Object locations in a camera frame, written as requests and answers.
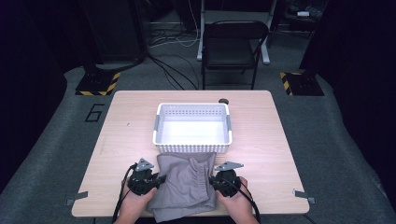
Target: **table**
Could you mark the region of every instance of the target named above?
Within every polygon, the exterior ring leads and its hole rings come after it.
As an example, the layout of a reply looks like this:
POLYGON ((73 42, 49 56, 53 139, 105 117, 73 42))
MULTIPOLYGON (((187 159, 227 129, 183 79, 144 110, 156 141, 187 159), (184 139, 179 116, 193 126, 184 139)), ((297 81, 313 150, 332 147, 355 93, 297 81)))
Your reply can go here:
MULTIPOLYGON (((215 165, 245 165, 235 171, 248 180, 262 214, 308 212, 307 199, 293 194, 304 188, 269 91, 117 91, 79 188, 88 197, 75 201, 73 216, 111 217, 125 172, 141 158, 154 164, 153 173, 159 172, 152 135, 160 103, 216 103, 221 98, 230 102, 233 142, 227 153, 217 155, 215 165)), ((216 210, 196 216, 227 215, 217 203, 216 210)))
MULTIPOLYGON (((202 60, 202 47, 204 40, 205 24, 210 24, 215 21, 229 21, 229 20, 246 20, 246 21, 262 21, 268 28, 271 27, 272 19, 276 8, 277 0, 272 1, 269 12, 238 12, 238 11, 215 11, 205 10, 205 0, 201 1, 201 38, 198 47, 197 60, 202 60)), ((270 64, 268 49, 266 46, 267 38, 262 44, 262 62, 266 65, 270 64)))

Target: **folded gray towel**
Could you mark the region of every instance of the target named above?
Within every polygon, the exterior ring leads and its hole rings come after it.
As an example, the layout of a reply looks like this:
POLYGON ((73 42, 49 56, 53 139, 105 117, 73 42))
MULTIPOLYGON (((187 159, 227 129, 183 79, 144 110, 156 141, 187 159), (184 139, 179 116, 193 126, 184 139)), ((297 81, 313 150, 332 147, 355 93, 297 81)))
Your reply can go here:
POLYGON ((166 175, 148 203, 157 222, 215 209, 216 194, 209 185, 216 153, 162 153, 157 156, 159 176, 166 175))

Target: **plastic storage basket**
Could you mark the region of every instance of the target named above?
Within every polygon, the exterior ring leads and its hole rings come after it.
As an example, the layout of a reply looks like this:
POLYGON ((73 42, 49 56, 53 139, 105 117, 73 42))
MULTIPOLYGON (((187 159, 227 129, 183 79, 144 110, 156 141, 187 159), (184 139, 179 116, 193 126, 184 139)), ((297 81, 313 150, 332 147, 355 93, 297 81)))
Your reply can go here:
POLYGON ((233 141, 226 104, 160 104, 153 143, 161 152, 226 152, 233 141))

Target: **person's arm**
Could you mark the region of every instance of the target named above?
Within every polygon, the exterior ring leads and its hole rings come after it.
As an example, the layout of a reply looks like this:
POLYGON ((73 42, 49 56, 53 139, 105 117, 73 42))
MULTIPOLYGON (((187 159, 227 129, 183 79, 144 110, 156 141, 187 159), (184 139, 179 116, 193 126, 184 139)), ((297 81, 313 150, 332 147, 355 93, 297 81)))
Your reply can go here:
POLYGON ((156 188, 153 188, 145 195, 136 195, 129 191, 128 186, 125 184, 123 196, 125 196, 122 201, 120 208, 120 214, 114 223, 117 224, 133 224, 140 217, 140 214, 146 209, 147 203, 154 197, 157 192, 156 188))
MULTIPOLYGON (((242 184, 248 187, 248 181, 240 176, 242 184)), ((242 185, 241 190, 248 194, 248 190, 242 185)), ((227 209, 228 214, 233 219, 236 224, 258 224, 259 222, 253 216, 251 203, 245 198, 240 192, 237 192, 233 197, 224 197, 222 194, 216 190, 216 196, 222 204, 224 204, 227 209)))

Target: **gray carpet floor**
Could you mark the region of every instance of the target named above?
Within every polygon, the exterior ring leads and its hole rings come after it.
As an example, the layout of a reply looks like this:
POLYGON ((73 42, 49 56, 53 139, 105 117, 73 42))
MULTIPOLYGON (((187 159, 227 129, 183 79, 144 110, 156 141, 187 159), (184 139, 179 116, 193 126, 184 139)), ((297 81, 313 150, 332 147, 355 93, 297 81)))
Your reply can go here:
MULTIPOLYGON (((299 72, 307 44, 308 39, 302 35, 277 34, 269 48, 271 63, 260 63, 255 88, 273 94, 305 191, 317 200, 307 215, 316 223, 396 223, 395 212, 375 171, 343 125, 332 88, 317 77, 324 96, 288 96, 284 90, 279 74, 299 72)), ((201 80, 197 49, 197 42, 190 47, 175 43, 150 48, 149 52, 196 83, 196 76, 201 80)), ((0 196, 0 223, 92 223, 91 218, 73 217, 72 206, 64 203, 78 193, 114 93, 75 95, 83 75, 82 68, 65 74, 68 87, 63 101, 0 196), (98 122, 84 122, 94 104, 99 104, 95 109, 103 111, 102 115, 98 122)), ((175 73, 173 76, 186 90, 193 90, 184 77, 175 73)), ((114 91, 121 90, 174 87, 163 70, 146 59, 121 72, 114 91)), ((110 220, 99 217, 96 223, 110 220)), ((271 215, 262 216, 262 223, 310 221, 302 215, 271 215)))

